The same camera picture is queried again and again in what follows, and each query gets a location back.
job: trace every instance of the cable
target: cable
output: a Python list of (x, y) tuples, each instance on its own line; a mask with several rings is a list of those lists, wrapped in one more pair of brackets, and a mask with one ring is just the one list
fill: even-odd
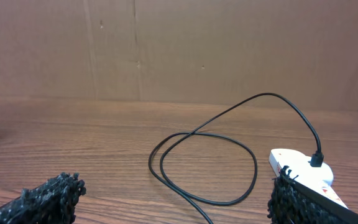
[[(219, 135), (219, 134), (213, 134), (213, 133), (198, 133), (197, 131), (200, 130), (202, 127), (206, 126), (208, 123), (210, 123), (211, 121), (215, 120), (216, 118), (224, 115), (225, 113), (229, 112), (230, 110), (233, 110), (234, 108), (242, 105), (243, 103), (252, 100), (256, 97), (260, 97), (260, 96), (276, 96), (278, 98), (280, 98), (281, 100), (285, 101), (288, 105), (290, 105), (298, 114), (299, 116), (302, 118), (302, 120), (306, 123), (306, 125), (309, 127), (310, 131), (313, 133), (314, 138), (316, 139), (316, 144), (317, 144), (317, 151), (315, 154), (313, 154), (312, 156), (312, 161), (311, 161), (311, 165), (314, 164), (318, 166), (318, 163), (320, 161), (313, 161), (313, 158), (315, 157), (315, 160), (319, 160), (321, 159), (321, 163), (323, 162), (323, 154), (321, 153), (321, 143), (319, 140), (319, 137), (317, 135), (317, 132), (314, 130), (314, 128), (312, 127), (312, 125), (310, 124), (310, 122), (306, 119), (306, 117), (303, 115), (303, 113), (293, 104), (291, 103), (289, 100), (287, 100), (286, 98), (282, 97), (281, 95), (275, 94), (275, 93), (260, 93), (258, 95), (252, 96), (232, 107), (230, 107), (229, 109), (223, 111), (222, 113), (219, 113), (218, 115), (216, 115), (215, 117), (211, 118), (210, 120), (208, 120), (207, 122), (205, 122), (204, 124), (198, 126), (196, 129), (192, 130), (191, 132), (181, 132), (181, 133), (175, 133), (172, 134), (168, 137), (166, 137), (163, 141), (161, 141), (154, 149), (153, 151), (150, 153), (149, 156), (149, 169), (151, 171), (151, 173), (154, 175), (155, 178), (157, 178), (159, 181), (161, 181), (163, 184), (165, 184), (167, 187), (169, 187), (170, 189), (172, 189), (174, 192), (176, 192), (178, 195), (182, 196), (187, 202), (189, 202), (193, 207), (196, 208), (196, 210), (205, 218), (205, 220), (209, 223), (209, 224), (213, 224), (212, 220), (208, 217), (207, 214), (205, 214), (205, 212), (197, 205), (194, 203), (194, 201), (192, 201), (192, 199), (195, 199), (199, 202), (203, 202), (203, 203), (207, 203), (210, 205), (219, 205), (219, 206), (230, 206), (230, 205), (235, 205), (241, 201), (243, 201), (245, 198), (248, 197), (248, 195), (251, 193), (252, 189), (254, 188), (255, 182), (256, 182), (256, 178), (258, 175), (258, 165), (257, 165), (257, 161), (256, 161), (256, 157), (254, 155), (254, 153), (247, 147), (245, 146), (243, 143), (236, 141), (234, 139), (231, 139), (229, 137), (223, 136), (223, 135)], [(152, 161), (154, 156), (156, 155), (157, 151), (171, 138), (178, 136), (178, 135), (185, 135), (183, 136), (181, 139), (179, 139), (177, 142), (173, 143), (161, 156), (160, 158), (160, 170), (161, 170), (161, 174), (163, 176), (163, 178), (161, 178), (154, 170), (152, 167)], [(249, 152), (249, 154), (252, 156), (252, 159), (254, 160), (254, 177), (252, 178), (252, 182), (251, 185), (249, 186), (248, 190), (241, 195), (239, 198), (230, 201), (230, 202), (214, 202), (211, 200), (207, 200), (198, 196), (195, 196), (191, 193), (188, 193), (186, 191), (184, 191), (183, 189), (179, 188), (177, 185), (175, 185), (166, 175), (166, 173), (164, 172), (163, 169), (163, 161), (165, 156), (175, 147), (177, 146), (179, 143), (181, 143), (183, 140), (187, 139), (188, 137), (192, 136), (192, 135), (201, 135), (201, 136), (209, 136), (209, 137), (216, 137), (216, 138), (220, 138), (220, 139), (225, 139), (227, 141), (233, 142), (234, 144), (237, 144), (241, 147), (243, 147), (246, 151)]]

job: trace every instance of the wooden table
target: wooden table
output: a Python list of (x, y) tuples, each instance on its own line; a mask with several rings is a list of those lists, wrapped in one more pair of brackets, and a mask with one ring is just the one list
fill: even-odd
[[(62, 171), (79, 172), (88, 193), (76, 223), (205, 223), (183, 198), (155, 179), (149, 153), (166, 136), (188, 131), (227, 106), (0, 98), (0, 205)], [(358, 112), (304, 111), (321, 138), (334, 190), (358, 213)], [(271, 149), (312, 154), (312, 134), (288, 108), (242, 106), (204, 128), (249, 146), (259, 174), (251, 195), (231, 207), (199, 203), (215, 223), (269, 223)], [(228, 201), (248, 188), (250, 155), (229, 142), (192, 137), (164, 162), (180, 187)], [(158, 169), (157, 160), (154, 167)]]

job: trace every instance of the cardboard panel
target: cardboard panel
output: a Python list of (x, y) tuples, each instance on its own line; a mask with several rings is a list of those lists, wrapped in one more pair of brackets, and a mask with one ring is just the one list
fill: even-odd
[(134, 6), (125, 0), (88, 1), (99, 99), (139, 100)]
[(358, 1), (151, 0), (136, 9), (142, 100), (233, 104), (271, 91), (300, 108), (358, 109)]
[(94, 97), (83, 1), (0, 0), (0, 95)]

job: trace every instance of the white plastic base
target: white plastic base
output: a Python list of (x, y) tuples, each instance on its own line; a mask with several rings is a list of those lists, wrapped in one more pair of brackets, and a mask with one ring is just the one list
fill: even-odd
[(272, 149), (268, 161), (272, 165), (276, 176), (280, 175), (280, 170), (283, 166), (288, 166), (292, 170), (290, 177), (295, 178), (298, 176), (295, 181), (347, 208), (331, 188), (334, 181), (334, 174), (331, 168), (326, 163), (323, 163), (321, 167), (311, 167), (310, 159), (311, 157), (305, 156), (302, 152), (296, 150)]

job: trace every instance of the cable connector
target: cable connector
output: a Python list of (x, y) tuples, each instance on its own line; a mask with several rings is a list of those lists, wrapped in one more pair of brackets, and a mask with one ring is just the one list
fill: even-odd
[(316, 152), (311, 156), (310, 165), (312, 167), (321, 167), (323, 165), (324, 155), (321, 152)]

